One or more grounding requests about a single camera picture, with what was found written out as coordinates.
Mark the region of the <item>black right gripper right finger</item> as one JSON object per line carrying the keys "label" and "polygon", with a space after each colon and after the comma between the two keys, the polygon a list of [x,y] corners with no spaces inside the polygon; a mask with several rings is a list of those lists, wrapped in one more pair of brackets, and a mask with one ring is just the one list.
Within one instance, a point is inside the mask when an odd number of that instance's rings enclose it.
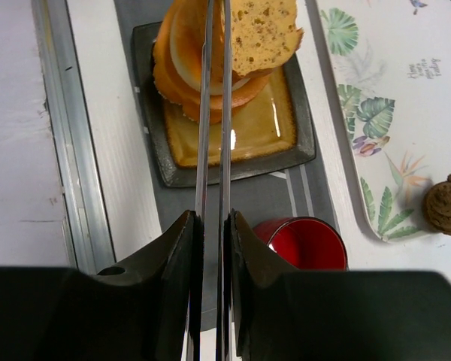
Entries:
{"label": "black right gripper right finger", "polygon": [[229,217],[244,360],[451,360],[451,284],[435,272],[294,268]]}

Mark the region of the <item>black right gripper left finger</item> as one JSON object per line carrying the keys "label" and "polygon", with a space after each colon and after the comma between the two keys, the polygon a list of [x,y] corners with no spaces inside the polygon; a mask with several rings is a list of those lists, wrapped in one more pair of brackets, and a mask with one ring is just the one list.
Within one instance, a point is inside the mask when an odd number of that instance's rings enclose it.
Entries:
{"label": "black right gripper left finger", "polygon": [[0,266],[0,360],[179,360],[199,330],[189,293],[198,218],[183,212],[156,240],[97,275]]}

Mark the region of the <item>orange round sponge cake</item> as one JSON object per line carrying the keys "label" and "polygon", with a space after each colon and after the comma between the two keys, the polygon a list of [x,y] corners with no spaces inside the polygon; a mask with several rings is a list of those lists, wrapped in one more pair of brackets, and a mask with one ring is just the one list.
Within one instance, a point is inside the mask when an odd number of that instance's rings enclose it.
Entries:
{"label": "orange round sponge cake", "polygon": [[[154,84],[159,94],[169,102],[179,105],[182,112],[189,119],[198,122],[201,102],[201,88],[199,91],[188,86],[177,73],[170,53],[170,28],[171,16],[168,11],[159,28],[159,34],[153,48]],[[210,94],[210,122],[219,123],[222,116],[222,94],[212,96]]]}

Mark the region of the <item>brown bread slice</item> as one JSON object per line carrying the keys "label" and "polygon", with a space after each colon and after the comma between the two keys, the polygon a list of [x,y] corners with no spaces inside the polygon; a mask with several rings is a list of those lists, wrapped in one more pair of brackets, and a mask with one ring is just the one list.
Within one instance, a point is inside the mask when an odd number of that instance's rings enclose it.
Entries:
{"label": "brown bread slice", "polygon": [[301,45],[295,1],[232,1],[232,74],[256,78],[289,61]]}

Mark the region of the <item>orange glazed bagel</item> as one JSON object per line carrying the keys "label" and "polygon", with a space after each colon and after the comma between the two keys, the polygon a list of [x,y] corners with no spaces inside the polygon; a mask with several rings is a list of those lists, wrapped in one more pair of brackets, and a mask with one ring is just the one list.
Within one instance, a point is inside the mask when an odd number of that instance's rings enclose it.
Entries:
{"label": "orange glazed bagel", "polygon": [[[170,53],[177,73],[183,81],[199,91],[201,57],[205,40],[207,2],[175,1],[168,10],[171,16]],[[222,94],[224,60],[223,2],[213,2],[213,35],[210,66],[210,94]]]}

